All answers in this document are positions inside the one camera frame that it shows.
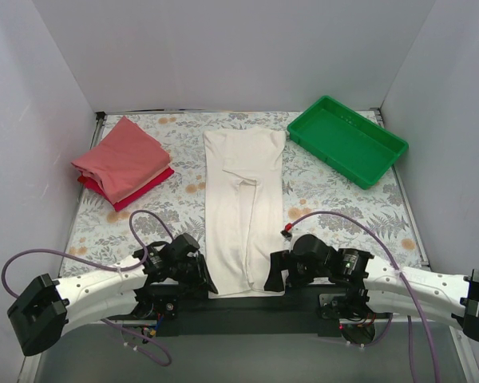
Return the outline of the white t shirt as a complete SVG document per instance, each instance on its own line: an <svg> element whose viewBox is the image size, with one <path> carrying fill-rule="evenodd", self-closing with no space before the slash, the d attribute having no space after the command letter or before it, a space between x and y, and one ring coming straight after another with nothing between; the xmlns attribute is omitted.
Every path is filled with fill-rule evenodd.
<svg viewBox="0 0 479 383"><path fill-rule="evenodd" d="M270 255L283 247L286 135L254 127L204 133L205 258L211 298L267 296Z"/></svg>

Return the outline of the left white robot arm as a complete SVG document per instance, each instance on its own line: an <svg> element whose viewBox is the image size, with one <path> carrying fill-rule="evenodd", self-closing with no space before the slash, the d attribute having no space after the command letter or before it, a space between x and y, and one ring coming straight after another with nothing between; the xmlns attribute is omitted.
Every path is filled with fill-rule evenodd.
<svg viewBox="0 0 479 383"><path fill-rule="evenodd" d="M24 355L40 354L71 330L111 317L172 320L180 298L217 293L189 234L157 241L113 266L69 278L37 276L7 310Z"/></svg>

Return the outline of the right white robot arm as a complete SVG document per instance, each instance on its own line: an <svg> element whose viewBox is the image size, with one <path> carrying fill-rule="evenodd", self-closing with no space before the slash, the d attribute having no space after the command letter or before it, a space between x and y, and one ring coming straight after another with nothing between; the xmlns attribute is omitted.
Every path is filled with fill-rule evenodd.
<svg viewBox="0 0 479 383"><path fill-rule="evenodd" d="M324 306L328 318L425 316L479 342L479 270L462 275L396 269L367 251L335 250L314 235L302 235L290 249L271 254L264 289L282 292L287 286L303 287L317 278L326 278L344 290Z"/></svg>

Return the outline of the floral table mat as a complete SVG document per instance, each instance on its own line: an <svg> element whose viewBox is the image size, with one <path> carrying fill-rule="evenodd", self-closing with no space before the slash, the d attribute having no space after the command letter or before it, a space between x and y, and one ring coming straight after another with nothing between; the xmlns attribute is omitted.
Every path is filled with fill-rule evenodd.
<svg viewBox="0 0 479 383"><path fill-rule="evenodd" d="M220 128L285 131L293 112L133 114L130 120L158 140L174 174L123 211L84 191L62 262L63 277L109 265L132 254L139 242L187 232L204 243L205 152L203 134ZM389 170L367 190L293 142L283 151L283 216L333 247L393 255L401 266L427 263L399 179Z"/></svg>

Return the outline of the folded red t shirt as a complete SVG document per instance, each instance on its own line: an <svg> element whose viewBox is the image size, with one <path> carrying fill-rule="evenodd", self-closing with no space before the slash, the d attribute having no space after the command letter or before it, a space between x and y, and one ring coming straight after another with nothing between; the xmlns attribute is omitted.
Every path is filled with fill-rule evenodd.
<svg viewBox="0 0 479 383"><path fill-rule="evenodd" d="M77 181L80 184L82 184L85 188L87 188L87 189L89 189L93 192L96 192L98 195L104 197L105 200L113 206L113 209L115 210L115 212L119 212L119 211L125 209L128 205L137 201L140 197L145 195L147 192L151 191L156 186L162 184L164 181L166 181L173 174L174 174L174 170L171 167L167 167L159 175L157 175L153 179L151 179L146 185L142 186L141 188L139 188L135 192L132 192L130 195L127 195L124 199L121 199L120 201L118 201L116 203L112 203L109 200L109 198L101 190L101 188L99 187L98 183L95 180L92 180L92 179L87 178L83 175L80 175L77 178Z"/></svg>

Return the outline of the folded pink t shirt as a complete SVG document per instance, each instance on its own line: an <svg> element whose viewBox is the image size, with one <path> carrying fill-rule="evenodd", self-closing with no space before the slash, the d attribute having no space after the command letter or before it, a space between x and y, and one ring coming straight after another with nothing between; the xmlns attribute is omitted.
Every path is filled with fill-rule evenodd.
<svg viewBox="0 0 479 383"><path fill-rule="evenodd" d="M123 116L87 153L72 161L97 183L111 203L118 203L148 184L170 165L161 144Z"/></svg>

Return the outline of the green plastic tray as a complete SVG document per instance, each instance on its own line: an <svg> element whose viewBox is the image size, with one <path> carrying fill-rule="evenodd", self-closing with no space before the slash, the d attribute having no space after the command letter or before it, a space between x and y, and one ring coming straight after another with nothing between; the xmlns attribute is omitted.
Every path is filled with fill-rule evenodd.
<svg viewBox="0 0 479 383"><path fill-rule="evenodd" d="M329 96L296 117L287 131L292 141L364 190L373 187L409 147Z"/></svg>

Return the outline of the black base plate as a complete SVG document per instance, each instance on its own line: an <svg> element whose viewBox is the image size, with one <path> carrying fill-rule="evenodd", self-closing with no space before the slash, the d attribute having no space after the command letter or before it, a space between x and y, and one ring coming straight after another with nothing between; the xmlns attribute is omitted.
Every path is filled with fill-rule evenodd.
<svg viewBox="0 0 479 383"><path fill-rule="evenodd" d="M374 337L374 324L387 314L334 314L328 303L346 296L332 285L290 288L279 297L190 299L152 291L131 314L116 316L127 326L156 329L158 337L189 335L316 334L338 338L346 330Z"/></svg>

